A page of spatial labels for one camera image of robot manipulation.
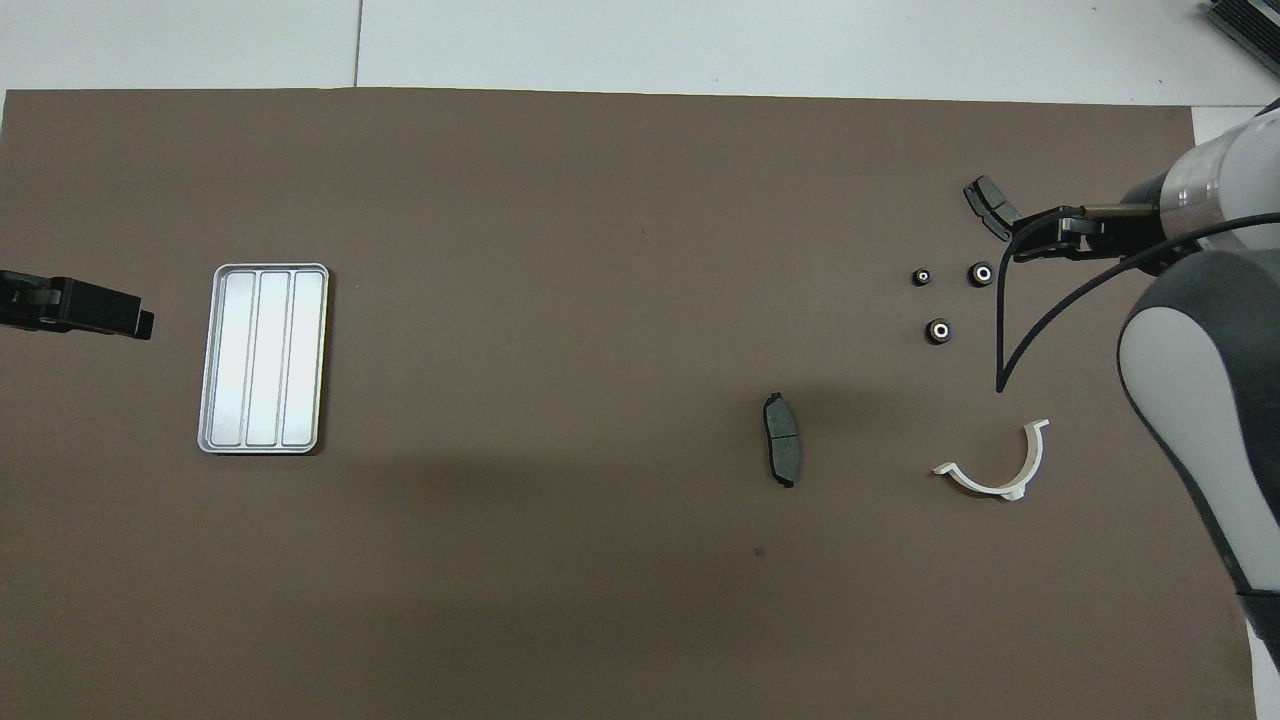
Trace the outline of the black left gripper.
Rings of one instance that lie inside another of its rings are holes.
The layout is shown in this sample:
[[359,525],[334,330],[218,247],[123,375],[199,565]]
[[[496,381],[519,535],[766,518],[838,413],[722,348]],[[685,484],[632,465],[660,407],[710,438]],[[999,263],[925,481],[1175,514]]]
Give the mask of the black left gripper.
[[64,324],[102,333],[154,336],[155,315],[141,299],[87,282],[65,282],[1,270],[1,325],[19,331],[67,331]]

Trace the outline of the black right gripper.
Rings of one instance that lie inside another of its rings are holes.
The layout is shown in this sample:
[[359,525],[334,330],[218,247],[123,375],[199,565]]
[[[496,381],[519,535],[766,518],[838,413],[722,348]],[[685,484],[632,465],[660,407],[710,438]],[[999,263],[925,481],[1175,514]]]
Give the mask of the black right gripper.
[[[1107,209],[1088,211],[1085,206],[1059,206],[1039,217],[1039,229],[1019,234],[1015,263],[1042,259],[1088,260],[1128,259],[1164,242],[1161,196],[1165,178],[1147,178],[1130,187],[1120,201]],[[1096,232],[1088,238],[1089,220]]]

